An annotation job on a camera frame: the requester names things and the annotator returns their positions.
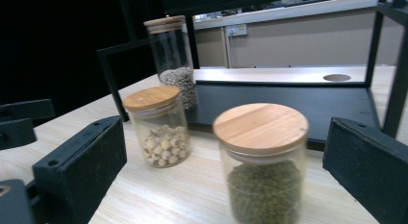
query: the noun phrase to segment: tall glass jar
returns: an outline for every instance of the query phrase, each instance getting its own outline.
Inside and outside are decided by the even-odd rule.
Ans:
[[[164,86],[181,89],[185,110],[197,104],[187,26],[183,15],[145,21],[158,77]]]

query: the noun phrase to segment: jar lid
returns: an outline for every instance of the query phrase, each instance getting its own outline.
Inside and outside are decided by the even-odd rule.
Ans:
[[[123,100],[123,107],[129,111],[153,110],[171,104],[179,94],[178,87],[152,87],[126,97]]]
[[[225,148],[249,155],[290,151],[306,141],[308,128],[308,121],[300,112],[268,103],[223,112],[213,126]]]
[[[186,20],[183,15],[165,17],[160,19],[144,21],[143,25],[147,27],[150,34],[158,34],[182,28],[182,24]]]

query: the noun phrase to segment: short glass jar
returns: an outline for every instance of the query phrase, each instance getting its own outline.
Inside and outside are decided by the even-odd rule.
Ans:
[[[152,87],[123,100],[146,162],[167,168],[191,153],[189,129],[180,102],[180,89]]]
[[[307,119],[276,104],[248,104],[214,122],[230,205],[239,223],[296,223],[305,175]]]

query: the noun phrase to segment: glass jar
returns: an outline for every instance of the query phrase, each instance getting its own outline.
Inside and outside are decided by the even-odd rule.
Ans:
[[[308,122],[276,104],[249,104],[214,122],[230,206],[239,223],[296,223]]]
[[[190,155],[189,129],[178,87],[152,87],[136,92],[123,100],[123,107],[150,166],[171,167]]]
[[[186,18],[183,15],[145,21],[162,85],[181,89],[185,110],[197,105]]]

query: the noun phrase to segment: dark tray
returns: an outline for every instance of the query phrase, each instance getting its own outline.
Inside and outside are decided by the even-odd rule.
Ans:
[[[380,129],[369,88],[197,82],[198,106],[188,110],[189,128],[211,132],[222,112],[250,103],[285,105],[309,121],[308,148],[323,150],[333,116]]]

